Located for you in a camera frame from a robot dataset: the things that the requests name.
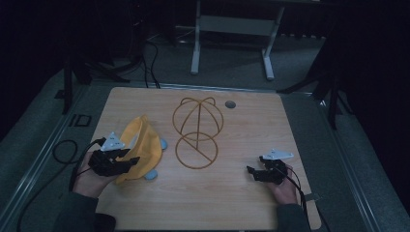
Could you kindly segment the black metal stand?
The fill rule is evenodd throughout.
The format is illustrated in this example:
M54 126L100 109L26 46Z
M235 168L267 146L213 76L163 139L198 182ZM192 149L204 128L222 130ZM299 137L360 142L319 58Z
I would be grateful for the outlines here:
M128 79L120 77L119 73L135 68L142 62L142 57L133 56L128 64L109 69L93 60L90 56L87 56L77 46L65 43L65 51L67 57L63 68L64 88L59 90L55 96L56 99L64 101L63 115L66 115L73 106L73 75L75 75L80 84L85 85L89 85L93 80L90 74L91 70L97 71L115 82L130 83Z
M327 121L331 128L337 128L337 102L342 87L343 76L350 66L349 40L340 30L333 29L310 66L306 77L287 88L278 90L281 94L290 94L316 82L312 96L317 101L324 101L329 96Z

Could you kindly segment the black square floor marker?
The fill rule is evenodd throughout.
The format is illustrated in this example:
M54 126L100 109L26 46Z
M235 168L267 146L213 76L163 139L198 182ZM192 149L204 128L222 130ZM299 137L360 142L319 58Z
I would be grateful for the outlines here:
M84 114L74 114L70 120L70 127L88 127L91 124L92 117Z

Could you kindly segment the person's right hand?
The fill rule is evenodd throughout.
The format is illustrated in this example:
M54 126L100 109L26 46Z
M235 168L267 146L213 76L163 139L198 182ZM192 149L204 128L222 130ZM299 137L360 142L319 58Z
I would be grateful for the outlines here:
M296 194L296 186L292 183L292 174L282 181L280 185L268 183L267 188L270 190L274 199L279 205L297 204L298 198Z

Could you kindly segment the yellow hat with blue ears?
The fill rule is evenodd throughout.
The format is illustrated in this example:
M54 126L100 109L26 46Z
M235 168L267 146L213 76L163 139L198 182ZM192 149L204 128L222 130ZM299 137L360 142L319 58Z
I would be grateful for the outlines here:
M123 130L120 140L130 149L121 160L139 158L139 161L127 173L117 177L116 185L144 177L160 162L162 156L161 138L150 124L147 115L131 120Z

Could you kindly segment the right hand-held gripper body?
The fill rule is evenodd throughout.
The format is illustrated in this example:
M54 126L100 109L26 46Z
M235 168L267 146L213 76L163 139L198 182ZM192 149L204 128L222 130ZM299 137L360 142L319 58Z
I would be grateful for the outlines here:
M288 175L287 166L283 161L293 158L294 155L290 152L273 149L268 154L262 156L268 160L268 168L257 170L258 176L253 177L254 180L280 185Z

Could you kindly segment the white desk frame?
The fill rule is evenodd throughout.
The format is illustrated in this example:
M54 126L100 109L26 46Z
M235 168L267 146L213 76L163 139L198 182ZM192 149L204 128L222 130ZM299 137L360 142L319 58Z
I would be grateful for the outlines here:
M266 79L273 80L275 78L275 75L271 62L271 52L278 34L278 29L284 10L284 7L278 8L278 13L275 20L208 15L201 12L201 0L196 0L194 47L191 58L190 73L199 73L201 32L231 33L252 36L266 36L269 38L267 46L261 50L261 56Z

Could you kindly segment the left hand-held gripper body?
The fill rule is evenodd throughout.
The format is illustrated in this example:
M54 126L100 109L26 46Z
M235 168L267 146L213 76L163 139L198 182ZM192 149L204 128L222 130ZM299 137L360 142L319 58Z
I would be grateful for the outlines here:
M121 172L121 161L113 157L114 150L126 149L115 132L110 133L107 137L97 140L99 149L92 153L88 165L100 176L110 177L123 174Z

